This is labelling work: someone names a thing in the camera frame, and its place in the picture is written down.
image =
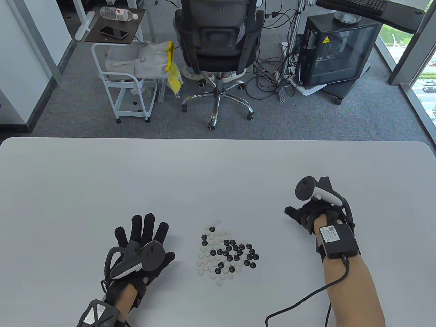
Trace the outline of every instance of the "warning sticker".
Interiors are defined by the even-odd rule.
[[[334,226],[321,227],[320,232],[323,236],[324,242],[326,243],[340,240]]]

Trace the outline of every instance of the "black keyboard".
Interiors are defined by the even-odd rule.
[[[328,0],[328,2],[377,16],[381,16],[388,4],[388,1],[385,0]]]

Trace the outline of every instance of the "shoe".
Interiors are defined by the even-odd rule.
[[[226,84],[226,83],[229,83],[231,81],[234,81],[235,79],[239,79],[245,75],[246,71],[247,71],[247,68],[245,68],[244,71],[242,72],[242,74],[239,74],[239,75],[236,72],[232,72],[229,76],[223,77],[222,83]]]
[[[212,79],[212,81],[215,80],[215,76],[214,76],[214,74],[209,73],[209,72],[203,72],[203,73],[204,73],[204,74],[207,74],[207,75]],[[182,74],[183,74],[183,76],[186,77],[187,79],[191,79],[191,80],[193,80],[193,81],[199,81],[199,80],[201,80],[201,79],[204,78],[203,75],[199,75],[199,74],[191,74],[190,72],[188,72],[187,66],[184,66],[184,67],[182,68]]]

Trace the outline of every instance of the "gray carpet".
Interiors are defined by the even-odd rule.
[[[269,12],[279,6],[278,0],[268,1]],[[171,23],[174,9],[163,1],[152,7],[153,17],[168,17],[153,22],[157,41],[175,40]],[[308,11],[317,13],[313,8]],[[286,32],[287,28],[264,30],[260,57],[279,55],[278,44],[284,40]],[[53,92],[35,129],[27,136],[421,141],[434,151],[432,141],[400,89],[387,84],[389,71],[375,49],[369,58],[371,69],[341,106],[335,105],[333,98],[324,92],[309,97],[296,92],[293,97],[287,97],[285,103],[279,103],[276,95],[253,100],[244,91],[233,89],[231,94],[250,101],[256,112],[255,119],[247,121],[243,107],[225,100],[220,105],[217,128],[209,131],[206,123],[212,99],[194,100],[189,104],[189,112],[182,113],[182,99],[176,99],[170,89],[166,90],[164,104],[155,104],[151,123],[141,118],[122,118],[122,123],[116,124],[90,48],[91,44],[85,42],[77,44],[61,84]],[[179,51],[177,49],[176,62],[181,68],[183,59]],[[246,74],[243,79],[247,81],[251,76]],[[185,80],[181,98],[205,89]],[[265,96],[254,83],[249,85],[249,92],[256,97]]]

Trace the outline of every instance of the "black glove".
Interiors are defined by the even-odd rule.
[[[146,245],[148,242],[152,240],[153,236],[153,228],[154,228],[154,215],[149,213],[144,218],[144,227],[142,228],[142,217],[139,215],[133,216],[132,218],[132,231],[130,233],[130,240],[138,242],[141,247]],[[158,241],[163,245],[165,241],[165,237],[168,232],[168,224],[166,222],[161,222],[156,235],[154,236],[154,241]],[[118,245],[120,247],[127,247],[127,237],[124,228],[119,226],[115,229],[115,237],[118,241]],[[115,265],[117,265],[123,259],[123,254],[117,259]],[[146,287],[150,285],[150,283],[159,276],[162,270],[170,264],[175,258],[174,252],[165,253],[165,258],[162,264],[153,271],[146,272],[144,270],[139,270],[136,272],[131,272],[129,275],[124,276],[120,279],[116,279],[112,281],[109,276],[105,276],[105,280],[102,281],[106,288],[106,299],[105,302],[114,305],[116,299],[118,298],[119,293],[128,285],[132,284],[135,289],[138,291],[138,295],[136,297],[134,307],[138,307],[143,296],[145,295]]]
[[[309,234],[315,232],[313,222],[321,214],[326,214],[328,225],[335,223],[337,219],[345,220],[345,215],[339,207],[333,206],[324,200],[318,200],[317,198],[311,198],[310,201],[300,209],[287,207],[285,208],[285,213],[307,229]]]

